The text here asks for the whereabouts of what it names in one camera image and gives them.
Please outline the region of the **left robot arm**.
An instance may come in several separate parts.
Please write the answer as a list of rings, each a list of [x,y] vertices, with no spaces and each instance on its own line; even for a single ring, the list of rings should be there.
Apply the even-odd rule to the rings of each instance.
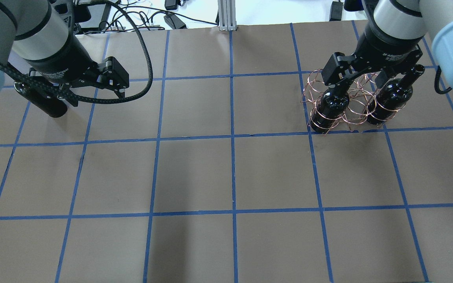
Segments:
[[[97,62],[74,34],[73,11],[48,0],[0,0],[0,90],[18,94],[52,118],[68,104],[126,102],[129,75],[114,57]]]

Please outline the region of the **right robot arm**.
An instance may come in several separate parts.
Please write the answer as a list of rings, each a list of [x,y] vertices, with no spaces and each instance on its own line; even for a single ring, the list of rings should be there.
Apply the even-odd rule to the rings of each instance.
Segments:
[[[322,70],[326,86],[345,85],[369,72],[388,77],[411,68],[419,41],[429,35],[431,52],[453,89],[453,0],[363,0],[368,19],[363,36],[350,56],[334,53]]]

